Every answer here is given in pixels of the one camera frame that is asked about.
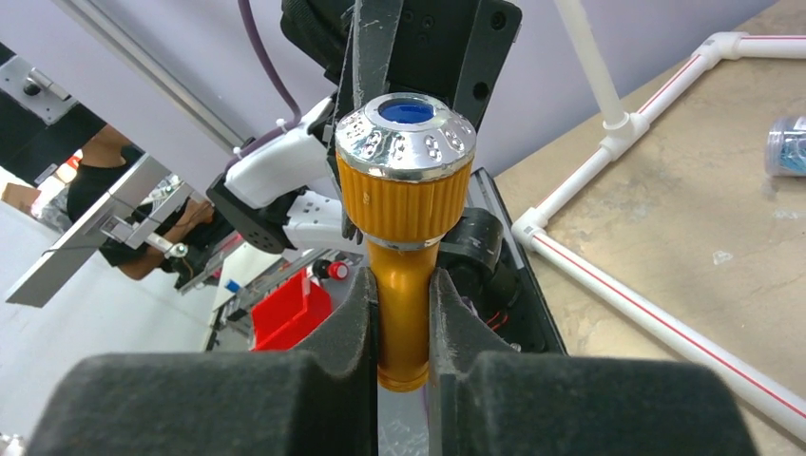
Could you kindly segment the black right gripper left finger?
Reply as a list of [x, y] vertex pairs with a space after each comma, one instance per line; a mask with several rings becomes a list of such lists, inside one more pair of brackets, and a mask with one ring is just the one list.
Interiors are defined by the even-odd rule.
[[72, 368], [31, 455], [375, 455], [377, 288], [288, 351], [112, 353]]

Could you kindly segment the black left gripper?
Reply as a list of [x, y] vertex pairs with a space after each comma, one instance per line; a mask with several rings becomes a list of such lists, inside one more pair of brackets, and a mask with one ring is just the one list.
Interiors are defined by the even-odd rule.
[[284, 1], [283, 35], [336, 84], [334, 118], [390, 92], [484, 119], [520, 30], [510, 1]]

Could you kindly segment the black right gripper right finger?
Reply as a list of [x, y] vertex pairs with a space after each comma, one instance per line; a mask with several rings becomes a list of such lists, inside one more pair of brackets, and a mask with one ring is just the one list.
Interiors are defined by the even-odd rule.
[[710, 369], [516, 351], [430, 285], [433, 455], [754, 455], [739, 406]]

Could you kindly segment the orange faucet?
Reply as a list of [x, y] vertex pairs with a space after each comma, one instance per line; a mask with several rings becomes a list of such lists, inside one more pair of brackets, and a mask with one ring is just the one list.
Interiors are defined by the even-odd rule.
[[476, 130], [434, 97], [395, 92], [343, 118], [335, 143], [342, 205], [368, 243], [377, 286], [377, 380], [417, 390], [429, 375], [431, 277], [464, 210]]

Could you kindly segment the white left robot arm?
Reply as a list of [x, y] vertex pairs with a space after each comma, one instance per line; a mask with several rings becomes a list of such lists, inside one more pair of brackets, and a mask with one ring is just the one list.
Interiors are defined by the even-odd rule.
[[251, 244], [291, 247], [281, 209], [307, 183], [336, 175], [339, 122], [368, 112], [402, 131], [372, 171], [429, 181], [470, 161], [489, 97], [521, 26], [509, 1], [285, 1], [280, 28], [336, 92], [250, 142], [208, 196]]

